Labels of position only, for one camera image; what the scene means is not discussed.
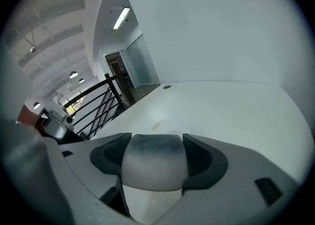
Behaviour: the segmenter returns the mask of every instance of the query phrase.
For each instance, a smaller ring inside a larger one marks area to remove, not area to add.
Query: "window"
[[[63,105],[65,105],[70,100],[72,100],[73,98],[75,98],[76,96],[78,96],[79,94],[81,94],[82,92],[84,92],[87,89],[88,89],[87,87],[84,87],[84,88],[80,89],[78,92],[74,93],[72,96],[70,96],[68,99],[66,99],[63,102]],[[84,98],[85,98],[85,96],[80,98],[80,99],[78,99],[76,102],[74,102],[71,106],[69,106],[67,108],[67,112],[69,113],[69,115],[72,115],[74,112],[76,112],[80,108]]]

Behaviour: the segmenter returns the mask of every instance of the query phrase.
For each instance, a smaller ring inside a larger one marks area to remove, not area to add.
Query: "wooden floor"
[[[136,102],[138,102],[139,100],[141,100],[143,97],[151,93],[154,89],[156,89],[159,86],[160,84],[140,85],[137,88],[131,87],[130,90],[133,94],[134,99],[136,100]],[[122,97],[122,100],[124,104],[129,105],[129,103],[127,102],[124,96]]]

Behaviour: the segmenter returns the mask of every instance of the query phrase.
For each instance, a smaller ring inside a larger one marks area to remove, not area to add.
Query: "fluorescent light fixture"
[[[40,106],[40,103],[39,103],[39,102],[36,102],[36,103],[34,103],[34,105],[33,105],[34,109],[37,109],[39,106]]]
[[[71,73],[70,73],[70,79],[72,79],[72,78],[74,78],[75,76],[77,76],[78,75],[78,72],[77,71],[72,71]]]
[[[125,19],[125,17],[128,15],[128,12],[130,11],[130,8],[124,7],[121,14],[119,15],[119,18],[116,21],[116,24],[114,25],[114,30],[117,30],[122,21]]]

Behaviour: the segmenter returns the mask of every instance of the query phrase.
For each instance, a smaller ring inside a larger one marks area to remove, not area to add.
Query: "staircase railing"
[[[95,118],[92,121],[89,121],[83,128],[81,128],[77,134],[81,133],[83,130],[85,130],[88,126],[92,125],[90,132],[86,135],[86,137],[89,139],[90,136],[93,134],[95,135],[98,129],[101,129],[108,121],[110,121],[111,119],[117,117],[118,115],[120,115],[122,112],[124,112],[126,110],[126,106],[123,104],[122,98],[120,97],[119,93],[117,92],[115,85],[113,83],[113,81],[117,81],[118,86],[120,87],[122,94],[125,96],[125,98],[127,99],[128,103],[130,104],[130,106],[132,106],[133,104],[135,104],[135,99],[130,91],[129,86],[127,85],[125,78],[120,70],[120,67],[118,66],[117,63],[113,63],[112,64],[112,68],[115,72],[115,75],[113,76],[109,76],[109,74],[105,74],[106,80],[101,81],[97,84],[95,84],[94,86],[90,87],[89,89],[85,90],[84,92],[82,92],[81,94],[79,94],[78,96],[76,96],[75,98],[73,98],[72,100],[70,100],[68,103],[66,103],[64,105],[65,108],[70,107],[72,104],[74,104],[77,100],[81,99],[82,97],[88,95],[89,93],[93,92],[94,90],[102,87],[103,85],[107,84],[108,85],[108,90],[98,96],[96,96],[95,98],[93,98],[91,101],[89,101],[88,103],[86,103],[85,105],[81,106],[78,110],[76,110],[73,114],[71,114],[71,117],[74,117],[80,110],[82,110],[83,108],[85,108],[87,105],[89,105],[91,102],[95,101],[96,99],[100,98],[101,96],[104,96],[102,103],[94,108],[93,110],[91,110],[90,112],[88,112],[87,114],[85,114],[83,117],[81,117],[78,121],[75,121],[75,123],[73,124],[73,126],[75,126],[76,124],[78,124],[79,122],[81,122],[82,120],[84,120],[88,115],[90,115],[91,113],[97,111],[97,114],[95,116]],[[110,95],[108,97],[108,99],[106,101],[105,97],[107,96],[107,93],[112,93],[112,96]],[[99,114],[99,109],[103,107],[103,110],[101,112],[101,114]],[[112,110],[113,108],[119,108],[119,110],[115,112],[114,115],[110,116],[109,118],[107,118],[107,114],[110,110]]]

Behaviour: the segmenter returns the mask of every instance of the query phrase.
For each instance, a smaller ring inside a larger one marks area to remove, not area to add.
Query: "glass panel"
[[[83,102],[84,98],[85,96],[78,99],[75,103],[72,104],[72,107],[74,108],[75,111],[77,111],[80,108],[81,103]]]
[[[139,83],[140,84],[152,83],[152,80],[148,72],[148,68],[146,66],[146,63],[144,62],[144,59],[143,59],[143,56],[142,56],[142,53],[140,51],[137,41],[133,42],[127,48],[126,51],[134,67],[135,73],[139,79]]]
[[[69,115],[71,115],[75,112],[74,108],[71,105],[66,110],[69,113]]]
[[[138,76],[136,74],[136,71],[133,67],[133,64],[131,62],[131,59],[127,53],[127,50],[124,50],[124,51],[121,51],[120,52],[121,56],[122,56],[122,59],[124,60],[124,63],[125,63],[125,67],[128,71],[128,74],[132,80],[132,83],[135,87],[139,86],[140,82],[139,82],[139,79],[138,79]]]
[[[152,61],[152,59],[151,59],[151,55],[150,55],[149,49],[148,49],[148,47],[147,47],[147,44],[146,44],[146,42],[145,42],[145,40],[144,40],[143,35],[141,35],[141,36],[137,39],[137,42],[138,42],[139,47],[140,47],[140,49],[141,49],[143,58],[144,58],[144,60],[145,60],[145,62],[146,62],[146,64],[147,64],[149,73],[150,73],[151,78],[152,78],[152,82],[159,84],[158,75],[157,75],[156,69],[155,69],[155,67],[154,67],[154,64],[153,64],[153,61]]]

